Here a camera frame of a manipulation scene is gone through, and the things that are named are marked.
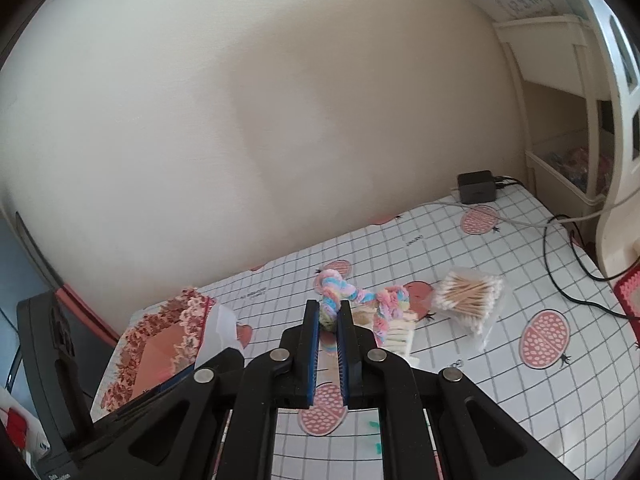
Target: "grid patterned tablecloth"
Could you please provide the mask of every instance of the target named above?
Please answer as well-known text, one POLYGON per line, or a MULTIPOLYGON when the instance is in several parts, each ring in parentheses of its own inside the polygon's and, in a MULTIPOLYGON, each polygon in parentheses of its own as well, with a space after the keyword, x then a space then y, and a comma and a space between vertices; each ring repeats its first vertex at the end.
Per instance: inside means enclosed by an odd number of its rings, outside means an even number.
MULTIPOLYGON (((532 223, 550 216, 538 200, 515 186, 499 191, 498 199, 488 205, 501 216, 532 223)), ((420 206, 385 224, 328 240, 200 290, 231 307, 239 322, 254 327, 245 352, 250 360, 276 348, 282 331, 302 321, 306 300, 318 297, 312 286, 316 269, 335 260, 351 264, 348 281, 359 288, 412 281, 435 284, 452 266, 501 274, 513 299, 482 353, 473 350, 453 320, 436 314, 420 322, 412 355, 429 371, 461 367, 579 478, 613 478, 640 437, 639 355, 633 331, 624 320, 570 304, 556 292, 542 263, 542 230, 500 222, 485 234, 467 234, 461 228, 464 214, 456 206, 420 206), (529 320, 545 309, 558 311, 568 321, 565 353, 571 361, 536 370, 521 361, 519 343, 529 320)), ((622 312, 607 283, 584 276, 564 229, 550 228, 547 240, 550 268, 569 295, 622 312)), ((578 249, 578 254, 597 274, 584 252, 578 249)), ((98 390, 94 418, 102 415, 101 391, 113 375, 117 354, 118 349, 98 390)), ((319 377, 326 380, 322 373, 319 377)), ((273 478, 382 478, 377 421, 374 410, 350 412, 331 435, 313 437, 300 429, 295 412, 281 410, 273 478)))

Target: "cotton swab pack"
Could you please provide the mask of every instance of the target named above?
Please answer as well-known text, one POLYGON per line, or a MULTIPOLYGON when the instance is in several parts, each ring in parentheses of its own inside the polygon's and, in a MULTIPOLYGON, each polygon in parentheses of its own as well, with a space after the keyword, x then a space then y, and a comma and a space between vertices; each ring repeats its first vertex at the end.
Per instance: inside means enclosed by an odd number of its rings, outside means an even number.
POLYGON ((503 307, 505 286, 501 276, 453 267, 438 284, 432 306, 466 328, 483 348, 503 307))

